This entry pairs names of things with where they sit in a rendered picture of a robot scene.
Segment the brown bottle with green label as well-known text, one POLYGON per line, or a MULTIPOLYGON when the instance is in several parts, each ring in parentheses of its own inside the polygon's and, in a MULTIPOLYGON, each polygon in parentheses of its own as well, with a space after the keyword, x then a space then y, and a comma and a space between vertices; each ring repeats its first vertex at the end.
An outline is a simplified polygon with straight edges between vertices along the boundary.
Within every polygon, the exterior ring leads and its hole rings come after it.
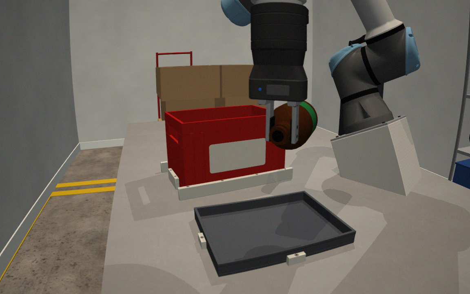
POLYGON ((270 141, 281 149, 297 149, 304 145, 315 131, 317 126, 317 113, 308 102, 299 104, 299 132, 295 145, 290 144, 290 120, 292 107, 287 102, 274 109, 275 125, 269 132, 270 141))

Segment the red plastic crate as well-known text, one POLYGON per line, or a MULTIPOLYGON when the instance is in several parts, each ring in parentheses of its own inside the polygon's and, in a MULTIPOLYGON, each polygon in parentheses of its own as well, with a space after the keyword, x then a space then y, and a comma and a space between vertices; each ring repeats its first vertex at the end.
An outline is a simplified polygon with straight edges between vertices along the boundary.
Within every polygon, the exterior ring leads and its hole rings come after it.
POLYGON ((180 187, 285 168, 285 149, 265 141, 266 108, 242 105, 164 115, 168 169, 180 187))

